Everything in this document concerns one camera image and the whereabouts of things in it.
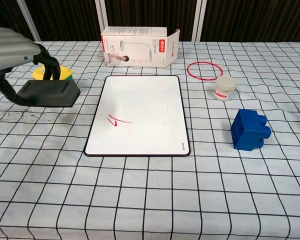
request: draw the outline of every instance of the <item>white jar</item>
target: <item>white jar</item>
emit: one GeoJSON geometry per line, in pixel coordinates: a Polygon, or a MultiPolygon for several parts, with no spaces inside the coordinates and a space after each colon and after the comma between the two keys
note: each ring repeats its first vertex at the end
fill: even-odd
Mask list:
{"type": "Polygon", "coordinates": [[[214,97],[220,101],[231,99],[238,82],[230,76],[220,76],[215,81],[214,97]]]}

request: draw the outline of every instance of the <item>whiteboard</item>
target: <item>whiteboard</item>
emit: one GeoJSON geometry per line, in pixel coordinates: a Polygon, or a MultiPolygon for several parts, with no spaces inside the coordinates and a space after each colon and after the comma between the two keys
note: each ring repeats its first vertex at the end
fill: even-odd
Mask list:
{"type": "Polygon", "coordinates": [[[108,76],[92,121],[87,156],[187,156],[177,76],[108,76]]]}

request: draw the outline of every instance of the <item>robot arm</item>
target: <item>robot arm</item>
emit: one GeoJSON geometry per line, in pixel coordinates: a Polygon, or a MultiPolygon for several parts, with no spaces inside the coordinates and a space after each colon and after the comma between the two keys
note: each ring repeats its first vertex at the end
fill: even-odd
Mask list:
{"type": "Polygon", "coordinates": [[[0,27],[0,92],[11,102],[22,106],[72,107],[80,90],[74,81],[60,79],[60,65],[40,44],[33,43],[11,29],[0,27]],[[29,80],[16,93],[5,74],[26,63],[44,64],[43,80],[29,80]]]}

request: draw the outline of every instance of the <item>yellow sponge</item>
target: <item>yellow sponge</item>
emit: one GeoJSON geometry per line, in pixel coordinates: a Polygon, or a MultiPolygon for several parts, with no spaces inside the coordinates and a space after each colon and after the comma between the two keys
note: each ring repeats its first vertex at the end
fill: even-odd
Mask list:
{"type": "MultiPolygon", "coordinates": [[[[65,66],[60,66],[61,74],[60,74],[60,80],[72,80],[72,71],[69,68],[66,68],[65,66]]],[[[45,74],[45,66],[41,66],[38,69],[34,70],[32,73],[32,77],[35,80],[42,80],[44,78],[45,74]]]]}

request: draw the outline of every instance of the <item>product box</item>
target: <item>product box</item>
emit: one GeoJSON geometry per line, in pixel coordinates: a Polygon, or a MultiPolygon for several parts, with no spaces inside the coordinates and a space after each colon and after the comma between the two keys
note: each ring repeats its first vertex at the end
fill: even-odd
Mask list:
{"type": "Polygon", "coordinates": [[[165,68],[178,56],[180,30],[166,27],[108,26],[101,34],[107,66],[165,68]]]}

